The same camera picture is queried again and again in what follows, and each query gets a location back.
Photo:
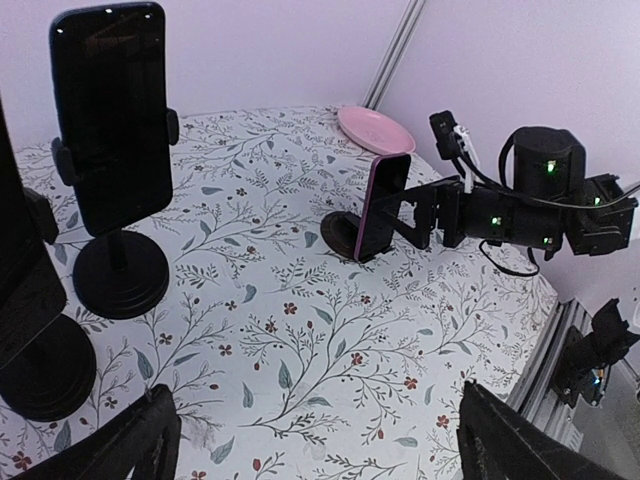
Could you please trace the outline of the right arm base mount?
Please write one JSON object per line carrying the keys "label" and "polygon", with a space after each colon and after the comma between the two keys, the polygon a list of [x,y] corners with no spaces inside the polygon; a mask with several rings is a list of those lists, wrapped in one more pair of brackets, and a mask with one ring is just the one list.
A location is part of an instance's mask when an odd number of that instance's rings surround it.
{"label": "right arm base mount", "polygon": [[592,317],[592,331],[583,335],[576,327],[568,330],[552,380],[559,400],[575,408],[579,397],[598,406],[613,365],[622,360],[639,335],[629,330],[620,314],[619,299],[611,298]]}

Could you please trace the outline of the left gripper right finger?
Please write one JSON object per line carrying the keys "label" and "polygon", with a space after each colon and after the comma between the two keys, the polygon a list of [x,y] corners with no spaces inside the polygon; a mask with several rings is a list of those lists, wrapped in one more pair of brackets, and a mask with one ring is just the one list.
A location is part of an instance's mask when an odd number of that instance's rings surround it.
{"label": "left gripper right finger", "polygon": [[620,477],[553,440],[475,381],[464,384],[457,439],[465,479]]}

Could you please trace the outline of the black phone stand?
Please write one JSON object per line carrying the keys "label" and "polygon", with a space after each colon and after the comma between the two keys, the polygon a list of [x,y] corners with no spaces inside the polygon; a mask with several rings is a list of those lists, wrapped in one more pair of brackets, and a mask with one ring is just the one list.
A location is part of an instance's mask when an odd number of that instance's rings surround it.
{"label": "black phone stand", "polygon": [[[23,190],[46,248],[59,234],[51,206],[34,190]],[[57,421],[82,406],[95,377],[93,345],[79,324],[62,311],[6,367],[1,366],[1,398],[25,419]]]}
{"label": "black phone stand", "polygon": [[60,108],[58,120],[54,162],[91,236],[74,262],[76,295],[107,319],[142,315],[165,295],[169,264],[154,240],[130,227],[172,200],[177,116],[165,106],[108,103]]}

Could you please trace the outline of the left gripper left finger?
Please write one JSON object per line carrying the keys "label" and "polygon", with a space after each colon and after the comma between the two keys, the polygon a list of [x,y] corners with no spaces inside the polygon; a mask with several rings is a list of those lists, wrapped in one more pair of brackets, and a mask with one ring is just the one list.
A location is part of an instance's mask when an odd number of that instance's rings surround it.
{"label": "left gripper left finger", "polygon": [[181,419],[158,384],[95,433],[29,470],[31,479],[173,479]]}

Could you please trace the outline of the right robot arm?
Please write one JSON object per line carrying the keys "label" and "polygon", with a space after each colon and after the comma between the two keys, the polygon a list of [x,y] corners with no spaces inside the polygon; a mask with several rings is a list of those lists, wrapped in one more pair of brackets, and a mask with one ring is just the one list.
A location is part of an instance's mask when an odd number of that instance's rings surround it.
{"label": "right robot arm", "polygon": [[436,147],[458,173],[406,189],[408,156],[371,170],[360,235],[384,250],[399,233],[425,249],[433,230],[442,244],[457,247],[466,238],[490,245],[510,243],[539,249],[552,258],[567,241],[576,255],[606,255],[628,247],[639,203],[637,187],[620,188],[617,176],[585,175],[586,150],[566,129],[520,127],[509,135],[499,172],[513,164],[513,180],[493,180],[478,166],[469,132],[449,112],[430,118]]}

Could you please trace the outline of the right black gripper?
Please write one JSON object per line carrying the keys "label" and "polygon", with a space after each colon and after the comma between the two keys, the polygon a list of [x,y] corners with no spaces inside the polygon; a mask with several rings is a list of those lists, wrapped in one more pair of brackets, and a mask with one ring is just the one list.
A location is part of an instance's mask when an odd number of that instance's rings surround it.
{"label": "right black gripper", "polygon": [[[387,223],[417,249],[429,247],[431,232],[437,223],[437,228],[443,232],[443,246],[456,248],[465,239],[462,226],[464,201],[463,181],[459,176],[451,176],[438,181],[436,186],[419,185],[377,198],[372,202],[372,208],[383,210],[402,202],[411,204],[415,207],[414,226],[393,215],[387,215]],[[437,214],[432,206],[425,206],[436,202]]]}

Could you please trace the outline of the black phone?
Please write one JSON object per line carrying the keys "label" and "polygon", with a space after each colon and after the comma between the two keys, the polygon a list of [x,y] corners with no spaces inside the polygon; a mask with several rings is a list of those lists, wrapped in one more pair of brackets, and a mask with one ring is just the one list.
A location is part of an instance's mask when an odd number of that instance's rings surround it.
{"label": "black phone", "polygon": [[394,228],[386,217],[396,218],[399,213],[398,195],[405,190],[410,165],[407,153],[381,156],[372,162],[354,249],[356,261],[366,263],[390,248]]}
{"label": "black phone", "polygon": [[65,11],[51,24],[49,45],[61,145],[88,233],[163,210],[173,186],[162,6]]}
{"label": "black phone", "polygon": [[1,122],[1,366],[63,311],[66,294],[32,218]]}

